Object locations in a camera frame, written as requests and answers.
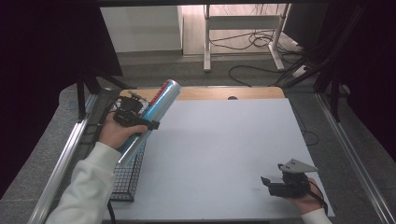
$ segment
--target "wall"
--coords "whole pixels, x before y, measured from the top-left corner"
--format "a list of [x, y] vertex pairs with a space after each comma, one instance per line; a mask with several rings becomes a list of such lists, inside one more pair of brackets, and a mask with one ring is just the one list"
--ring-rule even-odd
[[116, 52], [181, 49], [180, 7], [103, 7], [101, 11]]

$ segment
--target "red can label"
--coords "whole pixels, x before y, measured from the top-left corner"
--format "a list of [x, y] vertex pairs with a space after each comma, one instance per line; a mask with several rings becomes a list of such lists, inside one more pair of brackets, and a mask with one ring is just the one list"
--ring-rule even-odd
[[155, 94], [154, 98], [152, 98], [151, 102], [149, 103], [150, 105], [154, 105], [155, 102], [158, 100], [158, 98], [160, 98], [160, 96], [163, 94], [163, 92], [165, 91], [166, 87], [168, 86], [169, 81], [166, 81], [163, 86], [161, 87], [161, 89], [157, 92], [157, 94]]

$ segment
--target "aluminum rail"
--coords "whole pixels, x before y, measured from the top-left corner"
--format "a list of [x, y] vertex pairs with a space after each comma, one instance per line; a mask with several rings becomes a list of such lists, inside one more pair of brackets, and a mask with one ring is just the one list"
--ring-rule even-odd
[[50, 206], [52, 204], [53, 198], [61, 185], [61, 182], [64, 178], [64, 173], [67, 170], [67, 166], [71, 159], [73, 158], [74, 152], [78, 146], [79, 139], [81, 138], [84, 130], [87, 126], [87, 122], [91, 117], [91, 111], [94, 103], [96, 102], [97, 95], [90, 95], [86, 103], [86, 115], [81, 123], [76, 123], [71, 132], [69, 139], [64, 146], [64, 150], [55, 165], [55, 168], [52, 171], [52, 174], [47, 182], [46, 187], [43, 190], [43, 193], [38, 200], [37, 205], [35, 206], [35, 210], [33, 214], [30, 216], [28, 223], [33, 224], [41, 224], [46, 220], [47, 214], [50, 210]]
[[375, 211], [377, 212], [381, 222], [384, 224], [395, 224], [394, 215], [390, 212], [389, 206], [379, 191], [378, 186], [375, 184], [373, 179], [370, 177], [366, 168], [364, 168], [361, 159], [359, 158], [358, 153], [355, 148], [349, 141], [347, 134], [344, 132], [343, 126], [341, 123], [337, 122], [335, 118], [332, 116], [331, 111], [329, 110], [329, 102], [326, 99], [324, 93], [317, 93], [317, 99], [319, 101], [320, 107], [323, 109], [324, 114], [326, 115], [327, 120], [332, 126], [332, 130], [334, 131], [338, 141], [340, 142], [343, 150], [346, 153], [346, 157], [348, 158], [353, 170], [355, 171], [356, 176], [363, 189], [366, 191], [366, 194], [373, 204]]

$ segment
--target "black curtain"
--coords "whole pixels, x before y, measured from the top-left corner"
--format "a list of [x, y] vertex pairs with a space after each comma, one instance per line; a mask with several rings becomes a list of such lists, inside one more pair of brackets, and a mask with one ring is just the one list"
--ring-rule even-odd
[[99, 7], [2, 1], [0, 29], [2, 197], [46, 130], [59, 93], [78, 74], [98, 76], [91, 68], [122, 73]]
[[370, 1], [340, 57], [347, 101], [396, 161], [396, 7]]

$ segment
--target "white sleeve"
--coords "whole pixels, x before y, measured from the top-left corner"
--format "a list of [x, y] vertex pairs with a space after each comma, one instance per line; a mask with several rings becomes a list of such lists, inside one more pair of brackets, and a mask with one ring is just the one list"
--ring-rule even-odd
[[101, 223], [119, 158], [118, 151], [97, 142], [88, 158], [77, 163], [70, 185], [46, 223]]
[[305, 224], [332, 224], [323, 208], [301, 215], [301, 218]]

